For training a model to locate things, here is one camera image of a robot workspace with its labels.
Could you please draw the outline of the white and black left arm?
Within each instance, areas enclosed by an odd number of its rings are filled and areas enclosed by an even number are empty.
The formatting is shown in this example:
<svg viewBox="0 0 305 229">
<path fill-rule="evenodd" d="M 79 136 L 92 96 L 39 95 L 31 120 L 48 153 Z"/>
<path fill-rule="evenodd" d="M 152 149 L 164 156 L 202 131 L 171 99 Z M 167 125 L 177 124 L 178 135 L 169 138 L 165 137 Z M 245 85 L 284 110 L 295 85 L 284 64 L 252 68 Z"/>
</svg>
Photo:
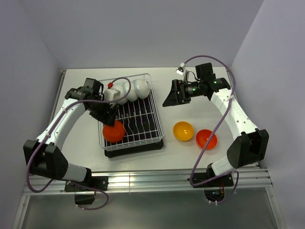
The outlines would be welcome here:
<svg viewBox="0 0 305 229">
<path fill-rule="evenodd" d="M 109 83 L 109 87 L 104 88 L 101 82 L 87 78 L 83 86 L 66 93 L 60 111 L 49 126 L 23 146 L 28 175 L 71 180 L 81 190 L 92 187 L 91 169 L 69 163 L 61 150 L 71 129 L 86 111 L 97 121 L 114 126 L 120 92 L 112 89 L 112 85 Z"/>
</svg>

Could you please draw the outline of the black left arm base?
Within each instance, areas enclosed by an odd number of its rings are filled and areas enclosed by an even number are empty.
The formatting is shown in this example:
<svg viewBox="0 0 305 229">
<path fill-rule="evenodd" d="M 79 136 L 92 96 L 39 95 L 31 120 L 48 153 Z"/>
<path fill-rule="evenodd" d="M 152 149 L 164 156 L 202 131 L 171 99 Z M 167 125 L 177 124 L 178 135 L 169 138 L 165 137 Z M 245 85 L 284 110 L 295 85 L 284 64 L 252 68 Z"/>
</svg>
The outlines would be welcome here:
<svg viewBox="0 0 305 229">
<path fill-rule="evenodd" d="M 79 208 L 84 208 L 86 210 L 100 209 L 109 202 L 109 195 L 105 192 L 108 188 L 108 181 L 108 176 L 92 177 L 89 182 L 67 181 L 64 192 L 74 193 L 74 202 Z M 87 205 L 92 205 L 94 203 L 98 192 L 105 195 L 105 203 L 100 207 L 86 207 Z"/>
</svg>

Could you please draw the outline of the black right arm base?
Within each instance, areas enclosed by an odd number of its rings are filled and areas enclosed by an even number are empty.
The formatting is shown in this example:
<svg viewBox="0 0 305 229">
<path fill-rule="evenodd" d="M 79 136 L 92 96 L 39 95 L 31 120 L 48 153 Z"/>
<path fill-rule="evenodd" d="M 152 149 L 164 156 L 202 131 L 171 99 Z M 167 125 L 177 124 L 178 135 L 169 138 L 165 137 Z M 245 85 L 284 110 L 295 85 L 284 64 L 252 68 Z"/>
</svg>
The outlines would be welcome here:
<svg viewBox="0 0 305 229">
<path fill-rule="evenodd" d="M 233 172 L 219 176 L 212 176 L 212 172 L 194 173 L 187 181 L 193 188 L 213 188 L 213 190 L 203 191 L 206 201 L 210 205 L 219 205 L 230 198 L 237 188 L 239 173 L 236 181 L 233 181 Z"/>
</svg>

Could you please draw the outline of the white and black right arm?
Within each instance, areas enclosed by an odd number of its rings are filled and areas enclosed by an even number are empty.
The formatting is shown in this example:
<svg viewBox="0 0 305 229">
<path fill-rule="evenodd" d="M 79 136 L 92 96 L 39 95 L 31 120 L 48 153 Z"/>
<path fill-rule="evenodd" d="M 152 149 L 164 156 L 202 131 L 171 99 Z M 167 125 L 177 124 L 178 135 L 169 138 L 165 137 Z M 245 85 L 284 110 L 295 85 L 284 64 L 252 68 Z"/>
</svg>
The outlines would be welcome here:
<svg viewBox="0 0 305 229">
<path fill-rule="evenodd" d="M 217 78 L 211 63 L 197 65 L 196 81 L 187 81 L 185 64 L 176 72 L 183 75 L 183 80 L 172 81 L 171 90 L 163 102 L 164 107 L 188 104 L 191 98 L 206 96 L 222 114 L 221 121 L 226 121 L 234 141 L 226 156 L 211 163 L 207 168 L 206 180 L 211 186 L 217 186 L 226 175 L 234 170 L 262 161 L 265 157 L 269 134 L 260 130 L 245 114 L 234 96 L 235 84 L 229 84 L 225 78 Z"/>
</svg>

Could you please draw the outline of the orange plastic bowl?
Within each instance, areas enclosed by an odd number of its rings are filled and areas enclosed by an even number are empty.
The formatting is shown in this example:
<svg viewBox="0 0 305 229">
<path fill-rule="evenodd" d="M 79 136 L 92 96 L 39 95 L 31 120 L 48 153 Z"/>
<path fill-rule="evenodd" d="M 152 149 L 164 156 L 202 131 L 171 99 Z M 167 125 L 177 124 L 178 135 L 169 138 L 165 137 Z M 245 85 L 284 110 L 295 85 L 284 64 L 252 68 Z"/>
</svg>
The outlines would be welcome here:
<svg viewBox="0 0 305 229">
<path fill-rule="evenodd" d="M 123 140 L 125 136 L 125 129 L 123 124 L 115 120 L 114 126 L 105 125 L 102 129 L 103 137 L 110 143 L 118 143 Z"/>
<path fill-rule="evenodd" d="M 196 137 L 195 137 L 197 145 L 200 148 L 203 148 L 206 145 L 211 134 L 212 134 L 212 131 L 208 130 L 208 129 L 202 129 L 202 130 L 198 131 L 196 134 Z M 214 149 L 217 146 L 217 143 L 218 143 L 218 138 L 217 138 L 216 134 L 214 134 L 206 149 L 207 150 Z"/>
</svg>

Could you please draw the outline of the yellow plastic bowl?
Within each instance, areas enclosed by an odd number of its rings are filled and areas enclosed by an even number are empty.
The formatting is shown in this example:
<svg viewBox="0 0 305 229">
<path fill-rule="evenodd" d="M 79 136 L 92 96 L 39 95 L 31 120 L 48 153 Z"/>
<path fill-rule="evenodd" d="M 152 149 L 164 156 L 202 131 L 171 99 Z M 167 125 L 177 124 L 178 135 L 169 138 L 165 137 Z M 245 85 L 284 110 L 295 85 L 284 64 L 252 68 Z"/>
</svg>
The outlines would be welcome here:
<svg viewBox="0 0 305 229">
<path fill-rule="evenodd" d="M 186 142 L 192 139 L 194 135 L 194 128 L 190 123 L 180 121 L 173 126 L 173 135 L 179 141 Z"/>
</svg>

